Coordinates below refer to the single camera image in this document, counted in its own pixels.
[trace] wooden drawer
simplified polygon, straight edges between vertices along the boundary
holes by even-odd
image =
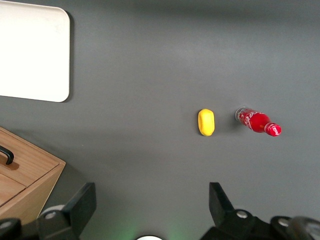
[[[18,139],[12,133],[0,128],[0,146],[14,154],[13,163],[6,165],[7,157],[0,153],[0,174],[3,174],[26,187],[44,176],[59,162],[43,152],[40,152],[30,143]]]
[[[0,207],[26,189],[26,186],[0,174]]]
[[[0,127],[0,219],[20,218],[22,224],[35,220],[45,205],[66,163],[32,143]]]

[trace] black handle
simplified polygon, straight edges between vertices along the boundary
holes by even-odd
[[[14,157],[15,156],[14,156],[12,151],[10,151],[10,150],[8,150],[5,147],[0,145],[0,152],[4,153],[8,157],[8,160],[5,163],[6,165],[9,165],[14,161]]]

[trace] gray table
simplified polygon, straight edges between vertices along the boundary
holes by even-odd
[[[0,97],[0,124],[66,161],[46,207],[96,183],[83,240],[197,240],[213,225],[209,182],[264,221],[320,219],[319,1],[23,2],[70,14],[71,94]],[[237,124],[242,105],[282,135]]]

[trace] white cutting board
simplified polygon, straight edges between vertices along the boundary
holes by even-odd
[[[69,72],[68,14],[0,0],[0,96],[63,102]]]

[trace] yellow toy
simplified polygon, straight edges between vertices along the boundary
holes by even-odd
[[[203,136],[211,136],[215,131],[215,115],[209,109],[202,109],[198,114],[198,126]]]

